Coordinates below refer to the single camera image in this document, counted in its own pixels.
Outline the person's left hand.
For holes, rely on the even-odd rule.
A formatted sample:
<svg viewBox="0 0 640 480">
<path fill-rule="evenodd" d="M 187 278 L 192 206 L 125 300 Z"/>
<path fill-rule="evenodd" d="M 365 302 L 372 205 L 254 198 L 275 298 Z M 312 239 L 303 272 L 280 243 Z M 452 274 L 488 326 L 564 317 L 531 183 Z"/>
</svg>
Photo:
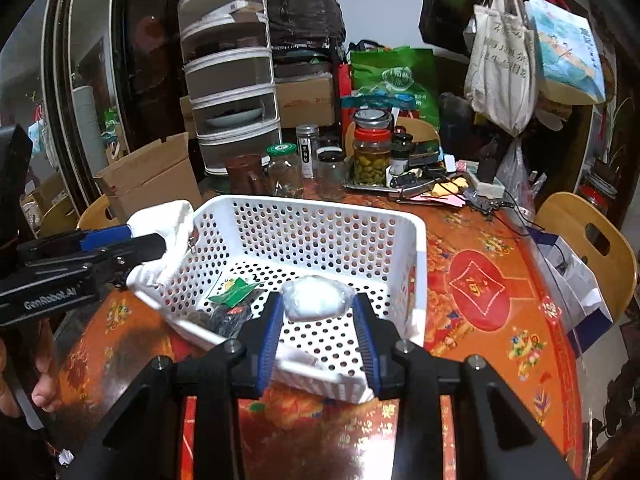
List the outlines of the person's left hand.
<svg viewBox="0 0 640 480">
<path fill-rule="evenodd" d="M 8 379 L 8 365 L 17 371 L 25 393 L 37 408 L 54 413 L 61 405 L 55 344 L 46 318 L 1 331 L 1 413 L 23 415 Z"/>
</svg>

